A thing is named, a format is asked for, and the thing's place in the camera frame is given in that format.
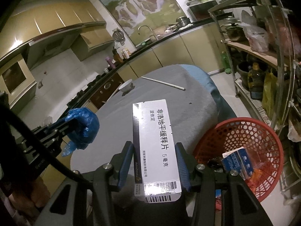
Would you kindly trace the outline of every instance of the metal shelf rack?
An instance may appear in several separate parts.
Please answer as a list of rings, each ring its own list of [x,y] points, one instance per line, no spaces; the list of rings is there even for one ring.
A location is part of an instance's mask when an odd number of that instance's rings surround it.
[[[252,14],[255,16],[255,12],[253,7],[254,6],[264,6],[266,7],[266,10],[270,13],[273,22],[274,22],[274,30],[276,31],[276,45],[277,45],[277,53],[269,53],[266,56],[260,55],[257,52],[253,52],[249,45],[244,44],[244,43],[234,43],[234,42],[229,42],[226,41],[224,34],[220,28],[219,22],[216,19],[215,12],[223,9],[231,9],[231,8],[239,8],[239,7],[249,7]],[[275,15],[272,13],[273,7],[278,7],[281,10],[281,15],[283,19],[283,23],[285,25],[285,29],[289,31],[289,38],[290,43],[292,45],[292,48],[290,48],[289,51],[289,57],[284,57],[284,49],[283,45],[280,43],[280,30],[279,30],[279,25],[276,23],[276,18]],[[215,21],[219,32],[222,35],[222,42],[225,43],[226,45],[226,53],[228,55],[228,59],[230,62],[230,67],[232,71],[232,76],[233,76],[233,83],[235,87],[235,93],[236,97],[239,97],[239,94],[241,94],[243,97],[246,98],[248,103],[251,105],[252,109],[255,111],[256,115],[258,116],[258,119],[261,121],[266,122],[267,124],[270,122],[271,128],[275,129],[278,135],[281,134],[281,131],[283,130],[283,127],[285,126],[285,122],[288,117],[288,111],[289,111],[289,102],[292,100],[293,96],[293,89],[294,89],[294,82],[295,82],[295,69],[296,69],[296,55],[294,51],[294,43],[293,43],[293,36],[291,32],[291,27],[288,21],[288,13],[290,11],[288,9],[285,9],[283,7],[283,4],[281,0],[226,0],[213,8],[209,9],[208,12],[210,13],[210,16],[213,18]],[[228,49],[228,46],[230,47],[236,47],[239,50],[248,52],[259,59],[263,60],[273,68],[277,69],[278,71],[278,77],[277,77],[277,94],[276,94],[276,102],[275,102],[275,111],[273,114],[272,120],[267,120],[266,119],[266,113],[262,108],[261,102],[260,101],[254,101],[248,96],[248,92],[241,86],[241,80],[236,79],[235,76],[235,71],[233,67],[233,62],[230,56],[230,52]],[[285,99],[285,111],[283,115],[280,117],[280,106],[283,101],[283,90],[284,90],[284,71],[290,70],[290,82],[289,82],[289,88],[288,88],[288,95],[287,98]],[[280,127],[276,127],[276,122],[279,119],[281,120],[282,125]],[[297,183],[301,182],[301,179],[296,179],[295,181],[292,181],[290,184],[288,184],[288,180],[291,174],[287,175],[284,172],[281,174],[280,178],[280,184],[281,184],[281,191],[285,192],[288,189],[290,189],[292,186],[296,185]]]

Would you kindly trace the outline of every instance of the barcode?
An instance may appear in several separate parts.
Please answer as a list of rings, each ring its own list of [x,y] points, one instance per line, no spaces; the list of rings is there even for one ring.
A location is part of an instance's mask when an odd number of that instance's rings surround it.
[[[162,192],[172,191],[177,188],[177,182],[158,182],[158,183],[149,183],[144,185],[144,191],[147,192],[152,190],[152,187],[160,188]]]
[[[149,197],[145,197],[145,201],[148,203],[171,201],[171,196],[170,195],[149,196]]]

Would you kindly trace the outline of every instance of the yellow plastic bag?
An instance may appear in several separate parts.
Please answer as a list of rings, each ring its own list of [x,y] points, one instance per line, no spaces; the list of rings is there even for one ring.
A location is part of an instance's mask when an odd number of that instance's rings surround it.
[[[277,77],[272,71],[267,72],[263,85],[262,107],[266,111],[268,117],[272,120],[274,114],[274,103],[277,92]]]

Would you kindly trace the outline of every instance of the red plastic basket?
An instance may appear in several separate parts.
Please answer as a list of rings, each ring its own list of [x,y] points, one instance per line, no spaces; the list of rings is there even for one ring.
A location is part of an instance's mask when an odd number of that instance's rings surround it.
[[[256,183],[255,196],[263,201],[275,188],[283,169],[283,149],[272,128],[253,118],[232,118],[208,130],[193,155],[198,163],[222,157],[222,153],[244,146],[252,164],[258,164],[262,175]]]

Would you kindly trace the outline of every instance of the purple bottle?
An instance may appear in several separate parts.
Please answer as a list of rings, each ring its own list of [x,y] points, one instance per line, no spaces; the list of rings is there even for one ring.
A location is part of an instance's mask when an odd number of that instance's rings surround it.
[[[114,63],[112,62],[112,60],[110,59],[110,57],[106,57],[106,61],[108,62],[109,66],[111,66],[112,69],[115,69],[116,66],[114,65]]]

